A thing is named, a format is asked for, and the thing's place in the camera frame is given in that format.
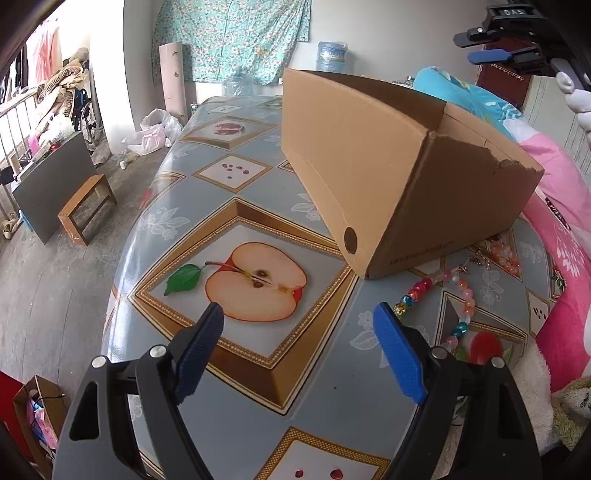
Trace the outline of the white gloved hand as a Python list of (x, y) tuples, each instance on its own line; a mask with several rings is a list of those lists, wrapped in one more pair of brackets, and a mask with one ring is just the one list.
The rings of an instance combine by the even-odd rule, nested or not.
[(574, 80), (560, 71), (556, 75), (558, 88), (565, 97), (565, 102), (575, 113), (577, 122), (585, 133), (587, 143), (591, 143), (591, 93), (575, 87)]

